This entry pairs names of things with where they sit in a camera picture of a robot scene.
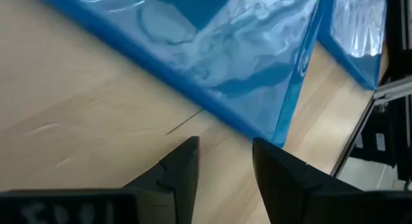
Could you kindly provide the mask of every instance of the light wood surface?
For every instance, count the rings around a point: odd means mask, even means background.
[[[0,19],[1,190],[121,187],[198,135],[193,223],[268,223],[247,139],[39,0]],[[371,94],[317,45],[285,150],[329,173]]]

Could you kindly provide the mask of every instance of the wrinkled plastic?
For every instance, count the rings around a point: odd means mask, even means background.
[[[386,0],[321,0],[319,42],[364,88],[378,84]]]
[[[248,137],[283,146],[318,0],[46,1]]]

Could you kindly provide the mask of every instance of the plastic bag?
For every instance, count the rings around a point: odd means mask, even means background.
[[[319,42],[364,88],[378,84],[386,0],[321,0]]]
[[[318,0],[46,0],[248,137],[282,147]]]

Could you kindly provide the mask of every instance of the blue plastic wrap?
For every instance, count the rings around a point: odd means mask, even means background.
[[[248,137],[283,146],[318,0],[46,1]]]
[[[386,0],[321,0],[319,42],[364,88],[378,84]]]

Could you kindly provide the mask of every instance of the scratch on table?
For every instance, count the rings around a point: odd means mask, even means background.
[[[56,165],[56,167],[60,167],[60,166],[62,166],[62,165],[64,165],[64,164],[68,163],[70,160],[71,160],[71,157],[65,158],[65,159],[62,160],[60,163],[58,163],[58,164]]]
[[[176,127],[174,127],[172,130],[170,130],[168,133],[166,133],[165,136],[170,135],[173,131],[176,131],[179,127],[181,127],[182,125],[184,125],[185,123],[187,123],[191,118],[195,117],[197,114],[200,113],[200,111],[203,111],[203,109],[198,110],[195,114],[191,115],[189,118],[187,118],[186,120],[184,120],[182,123],[180,123],[179,125],[177,125]]]
[[[217,146],[219,146],[221,143],[223,143],[223,141],[225,141],[227,139],[227,136],[225,136],[222,140],[220,140],[217,144],[213,144],[212,146],[211,146],[211,148],[210,149],[208,149],[207,151],[205,151],[205,152],[200,152],[200,157],[204,157],[204,156],[206,156],[207,154],[209,154],[211,151],[213,151],[213,149],[215,149]]]
[[[46,124],[46,125],[43,125],[41,127],[38,127],[38,128],[35,128],[31,131],[26,132],[23,136],[26,136],[26,137],[27,136],[33,136],[33,135],[39,134],[42,131],[45,131],[45,130],[48,130],[48,129],[51,129],[51,128],[54,128],[54,127],[60,127],[61,125],[62,124],[58,124],[58,123]]]
[[[123,131],[121,135],[136,135],[136,134],[143,134],[146,132],[154,131],[155,127],[143,127],[140,129],[130,130],[130,131]]]

